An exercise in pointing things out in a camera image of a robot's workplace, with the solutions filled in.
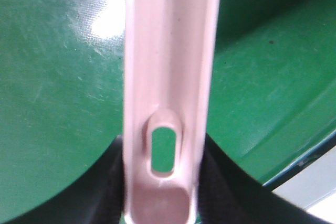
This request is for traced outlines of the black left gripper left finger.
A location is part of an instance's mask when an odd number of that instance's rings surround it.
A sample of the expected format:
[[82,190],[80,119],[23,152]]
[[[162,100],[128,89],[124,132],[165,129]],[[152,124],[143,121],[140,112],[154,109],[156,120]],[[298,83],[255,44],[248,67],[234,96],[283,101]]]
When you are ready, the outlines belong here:
[[9,223],[120,223],[124,202],[122,136],[59,194]]

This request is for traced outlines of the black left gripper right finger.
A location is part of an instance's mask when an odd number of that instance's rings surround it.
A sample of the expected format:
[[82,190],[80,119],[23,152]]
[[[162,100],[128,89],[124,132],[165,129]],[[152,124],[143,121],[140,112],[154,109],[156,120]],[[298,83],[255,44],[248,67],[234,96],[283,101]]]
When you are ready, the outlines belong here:
[[240,168],[209,136],[200,166],[202,223],[325,223],[274,194]]

